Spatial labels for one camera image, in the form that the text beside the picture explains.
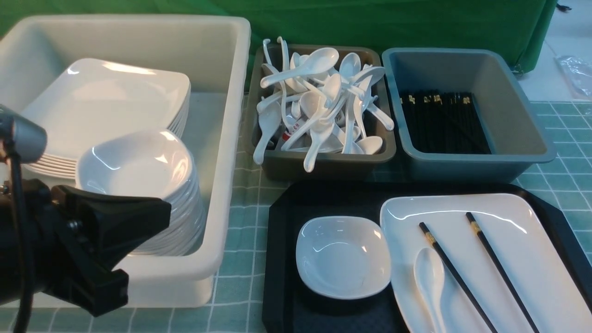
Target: stack of plates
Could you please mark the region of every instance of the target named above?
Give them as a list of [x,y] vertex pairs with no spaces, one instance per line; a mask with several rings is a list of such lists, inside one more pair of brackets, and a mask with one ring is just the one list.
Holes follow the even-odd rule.
[[167,229],[134,255],[184,255],[204,231],[206,213],[193,156],[169,130],[144,130],[91,147],[78,161],[76,187],[171,204]]
[[101,142],[152,128],[181,137],[190,92],[189,78],[181,73],[78,60],[21,113],[48,137],[43,157],[25,167],[74,179],[76,161]]

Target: gray tray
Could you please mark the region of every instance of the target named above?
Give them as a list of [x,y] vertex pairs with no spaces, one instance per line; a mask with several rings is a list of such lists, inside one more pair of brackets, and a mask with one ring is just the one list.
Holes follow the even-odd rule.
[[[291,45],[290,55],[298,52],[301,55],[310,54],[312,51],[325,46],[317,45]],[[340,58],[350,52],[360,56],[362,64],[381,66],[380,56],[370,50],[361,47],[339,47],[332,46],[339,51]],[[272,63],[279,67],[282,62],[281,48],[278,45],[269,45],[269,57]],[[257,103],[261,97],[267,97],[273,93],[273,88],[262,89],[259,85],[264,76],[261,64],[264,61],[263,48],[260,47],[255,56],[255,66],[251,77],[249,98],[247,101],[246,113],[242,128],[244,148],[247,153],[255,151],[257,142],[261,137],[257,118]],[[372,93],[378,96],[377,106],[392,118],[391,106],[388,102],[387,86],[385,79],[381,79],[372,89]],[[395,156],[396,144],[393,132],[387,131],[382,123],[376,121],[372,116],[366,116],[364,126],[367,134],[380,136],[384,140],[382,149],[374,155],[350,155],[341,153],[320,153],[314,167],[314,171],[304,171],[303,162],[306,153],[265,151],[263,160],[263,171],[270,180],[296,181],[303,179],[342,179],[342,180],[364,180],[377,164],[389,161]]]
[[[487,50],[388,49],[382,54],[409,176],[419,181],[512,182],[556,156],[503,59]],[[471,92],[491,155],[424,153],[411,143],[399,91]]]

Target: black cable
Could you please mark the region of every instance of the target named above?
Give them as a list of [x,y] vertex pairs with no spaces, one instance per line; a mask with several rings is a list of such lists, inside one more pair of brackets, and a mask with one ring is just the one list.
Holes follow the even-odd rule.
[[33,308],[33,294],[35,293],[35,263],[33,249],[27,230],[27,208],[22,190],[22,175],[20,158],[16,154],[6,157],[6,164],[10,170],[10,193],[12,206],[12,222],[18,236],[18,259],[21,268],[21,303],[18,307],[14,332],[27,331],[31,310]]

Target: white floor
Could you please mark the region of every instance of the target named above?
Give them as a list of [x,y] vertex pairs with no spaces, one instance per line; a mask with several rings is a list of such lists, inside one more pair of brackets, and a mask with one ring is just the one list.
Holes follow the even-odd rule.
[[555,56],[576,56],[592,63],[592,0],[559,0],[572,8],[555,10],[535,70],[519,79],[531,101],[589,101],[574,95]]

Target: plastic bag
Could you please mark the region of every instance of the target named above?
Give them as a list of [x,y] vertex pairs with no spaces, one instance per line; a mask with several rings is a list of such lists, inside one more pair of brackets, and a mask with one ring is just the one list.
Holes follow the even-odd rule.
[[592,63],[576,56],[560,56],[555,60],[571,83],[571,88],[583,98],[592,100]]

